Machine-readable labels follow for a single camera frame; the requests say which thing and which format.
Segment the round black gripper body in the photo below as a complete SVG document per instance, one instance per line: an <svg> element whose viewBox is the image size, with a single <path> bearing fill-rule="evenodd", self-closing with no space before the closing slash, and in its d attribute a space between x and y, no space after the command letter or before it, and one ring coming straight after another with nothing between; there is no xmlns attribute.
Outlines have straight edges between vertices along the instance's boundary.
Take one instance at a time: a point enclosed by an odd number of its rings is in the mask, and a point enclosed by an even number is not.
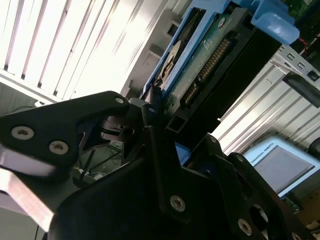
<svg viewBox="0 0 320 240"><path fill-rule="evenodd" d="M50 240L213 240L230 233L222 188L233 166L205 157L207 174L182 168L175 150L143 149L68 197Z"/></svg>

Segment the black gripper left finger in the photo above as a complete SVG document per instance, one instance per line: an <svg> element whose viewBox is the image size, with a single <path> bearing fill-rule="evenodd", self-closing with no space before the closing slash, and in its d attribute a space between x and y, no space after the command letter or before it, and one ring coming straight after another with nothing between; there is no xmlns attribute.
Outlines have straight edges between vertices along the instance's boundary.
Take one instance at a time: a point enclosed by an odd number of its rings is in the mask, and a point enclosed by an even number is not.
<svg viewBox="0 0 320 240"><path fill-rule="evenodd" d="M141 150L176 151L159 96L127 100L107 91L2 116L0 191L7 198L1 206L17 205L35 222L51 223L79 191L71 170L80 155L109 141L125 144L127 164Z"/></svg>

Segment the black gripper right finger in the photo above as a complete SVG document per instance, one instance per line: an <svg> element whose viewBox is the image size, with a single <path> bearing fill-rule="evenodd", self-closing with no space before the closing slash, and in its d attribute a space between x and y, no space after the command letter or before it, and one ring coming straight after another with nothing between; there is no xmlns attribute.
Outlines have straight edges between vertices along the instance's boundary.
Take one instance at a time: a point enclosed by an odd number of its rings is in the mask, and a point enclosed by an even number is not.
<svg viewBox="0 0 320 240"><path fill-rule="evenodd" d="M311 240L313 235L244 156L207 134L189 142L194 210L206 240Z"/></svg>

